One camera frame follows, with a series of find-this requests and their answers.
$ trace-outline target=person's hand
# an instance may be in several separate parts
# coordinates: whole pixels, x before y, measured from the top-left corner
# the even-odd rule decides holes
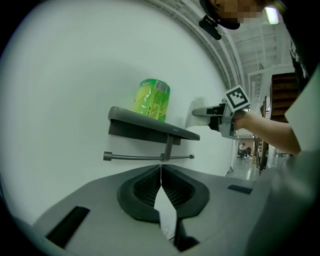
[[[244,120],[245,120],[245,115],[247,112],[243,110],[238,110],[234,113],[232,122],[235,125],[235,130],[239,130],[244,127]]]

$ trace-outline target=fluorescent light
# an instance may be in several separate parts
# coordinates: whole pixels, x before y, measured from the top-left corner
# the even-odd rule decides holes
[[[266,18],[270,24],[279,24],[277,10],[275,8],[265,8]]]

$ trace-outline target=yellow-green plastic wrapper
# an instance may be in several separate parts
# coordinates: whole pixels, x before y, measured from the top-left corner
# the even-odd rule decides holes
[[[164,122],[170,98],[170,87],[157,79],[146,79],[139,85],[132,110]]]

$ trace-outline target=concrete floor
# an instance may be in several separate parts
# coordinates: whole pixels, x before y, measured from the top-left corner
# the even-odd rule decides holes
[[[256,168],[256,164],[252,163],[252,158],[238,158],[234,170],[229,171],[226,176],[243,180],[257,180],[259,177],[259,170]]]

